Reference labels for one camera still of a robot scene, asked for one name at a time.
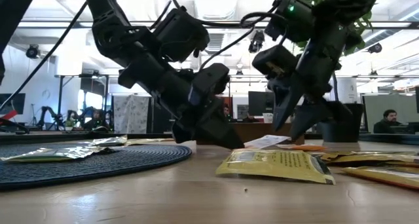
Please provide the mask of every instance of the person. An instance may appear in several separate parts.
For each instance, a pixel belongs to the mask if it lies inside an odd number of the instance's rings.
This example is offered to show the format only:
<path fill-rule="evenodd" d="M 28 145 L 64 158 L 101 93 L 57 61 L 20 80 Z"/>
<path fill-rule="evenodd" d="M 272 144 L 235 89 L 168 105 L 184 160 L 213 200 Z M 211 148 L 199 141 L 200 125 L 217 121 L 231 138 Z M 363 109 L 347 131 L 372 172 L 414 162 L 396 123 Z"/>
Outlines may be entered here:
<path fill-rule="evenodd" d="M 230 121 L 232 119 L 231 115 L 230 115 L 230 108 L 228 107 L 228 104 L 224 104 L 224 116 L 225 118 Z"/>
<path fill-rule="evenodd" d="M 392 126 L 400 126 L 397 121 L 397 112 L 394 109 L 387 109 L 383 113 L 383 119 L 374 125 L 374 133 L 376 134 L 394 134 Z"/>
<path fill-rule="evenodd" d="M 95 109 L 94 111 L 93 111 L 93 117 L 92 117 L 92 120 L 90 120 L 90 121 L 88 121 L 88 122 L 86 122 L 84 125 L 83 125 L 83 129 L 84 130 L 93 130 L 93 129 L 95 129 L 95 128 L 97 128 L 97 127 L 99 127 L 99 126 L 104 126 L 104 127 L 106 127 L 106 128 L 108 128 L 109 129 L 109 125 L 106 123 L 106 121 L 105 120 L 103 120 L 103 118 L 102 118 L 102 110 L 100 110 L 100 109 Z"/>
<path fill-rule="evenodd" d="M 247 117 L 243 119 L 243 122 L 252 123 L 252 122 L 259 122 L 259 121 L 255 119 L 254 116 L 250 116 L 250 114 L 247 113 Z"/>

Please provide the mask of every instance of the ceiling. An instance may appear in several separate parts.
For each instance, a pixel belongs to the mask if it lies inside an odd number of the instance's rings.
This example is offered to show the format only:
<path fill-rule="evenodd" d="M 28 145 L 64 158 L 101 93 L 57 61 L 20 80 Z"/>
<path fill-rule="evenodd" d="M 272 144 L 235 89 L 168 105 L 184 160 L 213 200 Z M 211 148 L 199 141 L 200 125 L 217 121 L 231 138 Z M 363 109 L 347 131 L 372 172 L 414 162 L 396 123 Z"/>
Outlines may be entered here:
<path fill-rule="evenodd" d="M 30 44 L 38 44 L 43 51 L 49 51 L 59 36 L 63 33 L 68 22 L 74 17 L 85 0 L 33 0 L 27 10 L 20 27 L 16 30 L 10 44 L 26 49 Z M 126 13 L 131 22 L 148 22 L 156 20 L 163 11 L 165 4 L 169 0 L 118 0 L 119 5 Z M 211 21 L 237 21 L 249 12 L 268 10 L 273 0 L 178 0 L 186 7 L 192 16 Z M 419 0 L 378 0 L 373 8 L 372 21 L 416 21 L 419 19 Z M 93 36 L 91 34 L 89 22 L 92 15 L 86 9 L 79 18 L 77 28 L 73 29 L 69 37 L 64 41 L 76 42 L 80 46 L 83 54 L 80 58 L 84 61 L 85 69 L 97 69 L 103 74 L 118 74 L 120 66 L 113 61 L 103 57 L 96 49 Z M 211 42 L 207 52 L 215 52 L 225 47 L 247 30 L 242 29 L 209 29 Z M 415 75 L 419 74 L 419 31 L 417 30 L 396 30 L 385 29 L 366 31 L 363 34 L 364 40 L 373 45 L 379 42 L 383 50 L 378 54 L 369 54 L 365 50 L 342 57 L 343 65 L 337 75 L 368 75 L 372 70 L 377 70 L 380 75 Z M 263 49 L 272 47 L 275 42 L 266 37 Z M 284 45 L 294 54 L 300 52 L 290 41 Z M 222 62 L 231 68 L 231 74 L 235 74 L 238 67 L 245 75 L 260 74 L 251 67 L 254 54 L 250 54 L 247 49 L 249 37 L 240 41 L 222 56 L 216 57 L 212 62 Z M 64 54 L 58 49 L 57 55 Z M 173 64 L 176 68 L 193 68 L 209 58 L 209 54 L 202 53 L 199 58 L 190 57 L 186 62 Z M 255 79 L 242 78 L 237 81 L 254 81 Z M 384 86 L 394 82 L 394 79 L 377 79 L 371 81 L 359 80 L 358 85 L 366 87 L 368 85 Z M 235 87 L 235 91 L 246 90 L 247 88 L 264 88 L 264 83 L 241 83 Z"/>

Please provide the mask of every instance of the blue woven placemat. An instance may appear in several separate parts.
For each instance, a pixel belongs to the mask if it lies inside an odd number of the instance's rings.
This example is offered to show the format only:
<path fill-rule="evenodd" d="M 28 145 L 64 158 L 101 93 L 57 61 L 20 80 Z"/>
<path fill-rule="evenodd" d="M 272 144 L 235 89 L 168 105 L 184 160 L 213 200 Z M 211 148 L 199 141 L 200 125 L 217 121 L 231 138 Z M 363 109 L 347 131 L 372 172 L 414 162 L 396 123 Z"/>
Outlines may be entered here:
<path fill-rule="evenodd" d="M 68 148 L 81 144 L 2 145 L 0 157 L 21 155 L 39 148 Z M 67 162 L 7 163 L 0 161 L 0 191 L 57 185 L 160 168 L 190 157 L 191 149 L 178 145 L 135 145 L 116 153 L 92 155 Z"/>

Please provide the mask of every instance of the table surface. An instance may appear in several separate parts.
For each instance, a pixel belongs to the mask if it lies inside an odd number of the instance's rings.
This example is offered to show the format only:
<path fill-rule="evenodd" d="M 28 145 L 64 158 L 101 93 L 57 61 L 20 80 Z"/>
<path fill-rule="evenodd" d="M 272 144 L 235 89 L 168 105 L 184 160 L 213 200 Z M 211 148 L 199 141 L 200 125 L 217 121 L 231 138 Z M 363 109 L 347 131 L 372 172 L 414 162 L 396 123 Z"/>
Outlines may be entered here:
<path fill-rule="evenodd" d="M 307 141 L 321 144 L 321 141 Z M 68 185 L 0 193 L 1 222 L 63 223 L 417 223 L 419 193 L 341 174 L 336 185 L 225 178 L 230 152 L 186 143 L 194 155 L 172 166 Z M 330 150 L 419 151 L 359 142 Z"/>

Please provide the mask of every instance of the white paper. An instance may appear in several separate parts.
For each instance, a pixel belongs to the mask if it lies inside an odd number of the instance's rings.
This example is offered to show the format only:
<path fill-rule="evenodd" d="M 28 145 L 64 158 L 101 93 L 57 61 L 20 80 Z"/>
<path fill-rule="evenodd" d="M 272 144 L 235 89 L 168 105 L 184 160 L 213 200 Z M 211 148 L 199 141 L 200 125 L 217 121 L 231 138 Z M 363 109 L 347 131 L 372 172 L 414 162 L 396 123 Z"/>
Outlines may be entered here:
<path fill-rule="evenodd" d="M 286 140 L 290 140 L 291 138 L 287 136 L 273 136 L 273 135 L 266 135 L 259 139 L 249 141 L 244 143 L 244 147 L 251 147 L 256 149 L 262 149 L 264 147 L 268 147 L 271 145 L 276 145 Z"/>

